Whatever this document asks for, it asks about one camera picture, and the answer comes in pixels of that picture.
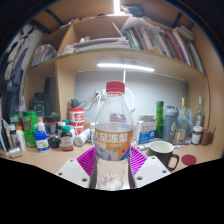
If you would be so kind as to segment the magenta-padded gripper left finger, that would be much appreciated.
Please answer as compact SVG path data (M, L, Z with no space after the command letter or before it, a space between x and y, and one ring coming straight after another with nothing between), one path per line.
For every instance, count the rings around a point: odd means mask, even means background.
M90 148L77 159L68 159L56 175L78 186L94 189L97 182L95 148Z

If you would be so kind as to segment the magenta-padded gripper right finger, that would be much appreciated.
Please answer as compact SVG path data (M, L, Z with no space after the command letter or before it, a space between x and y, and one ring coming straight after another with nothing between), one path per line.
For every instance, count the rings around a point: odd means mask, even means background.
M147 156L137 148L130 149L128 179L131 188L140 188L170 175L156 156Z

